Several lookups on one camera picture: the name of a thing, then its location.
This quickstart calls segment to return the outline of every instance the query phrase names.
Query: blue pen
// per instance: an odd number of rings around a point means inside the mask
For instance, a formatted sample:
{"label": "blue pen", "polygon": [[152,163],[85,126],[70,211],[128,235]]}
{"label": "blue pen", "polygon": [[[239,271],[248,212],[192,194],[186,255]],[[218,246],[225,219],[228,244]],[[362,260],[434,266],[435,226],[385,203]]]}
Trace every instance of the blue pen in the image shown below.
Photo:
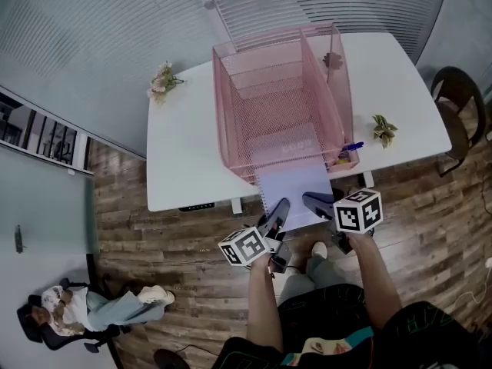
{"label": "blue pen", "polygon": [[363,142],[358,142],[357,144],[351,144],[351,145],[344,146],[342,148],[342,151],[354,151],[356,149],[362,148],[363,146],[364,146]]}

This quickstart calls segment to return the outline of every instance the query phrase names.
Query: white wall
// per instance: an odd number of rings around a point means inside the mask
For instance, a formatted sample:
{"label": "white wall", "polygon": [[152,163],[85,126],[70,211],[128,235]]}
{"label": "white wall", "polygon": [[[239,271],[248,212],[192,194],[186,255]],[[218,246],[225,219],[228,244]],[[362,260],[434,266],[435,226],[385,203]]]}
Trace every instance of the white wall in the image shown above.
{"label": "white wall", "polygon": [[444,0],[417,62],[422,78],[429,85],[440,68],[453,65],[484,91],[492,82],[491,64],[492,0]]}
{"label": "white wall", "polygon": [[88,281],[85,255],[0,254],[2,369],[115,369],[107,346],[99,354],[92,354],[85,350],[84,341],[76,341],[50,351],[24,335],[15,311],[30,294],[41,292],[66,275],[73,281]]}

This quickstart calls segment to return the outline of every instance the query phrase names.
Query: white shirt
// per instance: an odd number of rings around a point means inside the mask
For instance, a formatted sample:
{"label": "white shirt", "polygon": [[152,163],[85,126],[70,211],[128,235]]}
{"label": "white shirt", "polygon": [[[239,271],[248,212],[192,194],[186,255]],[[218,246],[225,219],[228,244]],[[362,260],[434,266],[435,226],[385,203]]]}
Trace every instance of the white shirt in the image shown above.
{"label": "white shirt", "polygon": [[[66,305],[63,310],[63,322],[65,324],[79,323],[89,331],[96,331],[93,327],[91,327],[88,321],[87,303],[85,300],[87,291],[87,288],[72,291],[73,296],[71,297],[70,303]],[[54,286],[43,292],[41,295],[42,307],[46,308],[50,314],[51,321],[49,324],[53,328],[53,331],[60,336],[73,336],[78,334],[78,332],[59,327],[53,319],[53,311],[60,302],[62,292],[62,286]]]}

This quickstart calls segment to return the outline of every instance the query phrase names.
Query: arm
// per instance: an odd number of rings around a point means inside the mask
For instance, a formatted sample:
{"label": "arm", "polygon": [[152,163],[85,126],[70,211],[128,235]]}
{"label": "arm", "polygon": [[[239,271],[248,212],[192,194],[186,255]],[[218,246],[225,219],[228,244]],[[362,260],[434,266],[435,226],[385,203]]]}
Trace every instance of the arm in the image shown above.
{"label": "arm", "polygon": [[69,305],[71,302],[71,297],[73,297],[73,293],[70,290],[64,290],[61,293],[60,301],[65,302],[65,306]]}
{"label": "arm", "polygon": [[248,330],[246,338],[258,346],[271,346],[283,352],[282,328],[275,300],[274,285],[268,271],[270,255],[257,259],[249,278]]}
{"label": "arm", "polygon": [[403,306],[373,238],[367,234],[349,237],[361,267],[366,308],[372,324],[382,329]]}
{"label": "arm", "polygon": [[83,334],[85,331],[85,327],[79,323],[70,323],[66,324],[63,321],[63,313],[65,311],[65,305],[60,301],[58,306],[55,308],[53,312],[53,320],[55,322],[55,326],[57,327],[58,334],[61,336],[72,336],[74,334]]}

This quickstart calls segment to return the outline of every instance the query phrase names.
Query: wooden chair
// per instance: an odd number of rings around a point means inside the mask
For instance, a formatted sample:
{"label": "wooden chair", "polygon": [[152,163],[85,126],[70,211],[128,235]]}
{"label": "wooden chair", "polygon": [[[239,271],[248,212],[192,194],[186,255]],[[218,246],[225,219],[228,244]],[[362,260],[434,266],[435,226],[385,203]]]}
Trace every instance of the wooden chair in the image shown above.
{"label": "wooden chair", "polygon": [[[442,68],[436,74],[432,82],[432,87],[430,89],[432,95],[434,95],[434,90],[441,82],[442,86],[437,93],[435,102],[451,141],[452,148],[447,155],[458,161],[456,165],[440,174],[440,176],[443,177],[445,174],[462,165],[469,150],[482,138],[485,132],[487,116],[482,95],[473,79],[471,79],[466,72],[456,67]],[[446,103],[439,101],[441,97],[447,98],[455,104],[457,111]],[[464,127],[459,114],[472,97],[474,98],[475,106],[477,107],[478,124],[475,133],[471,138],[468,138],[467,130]]]}

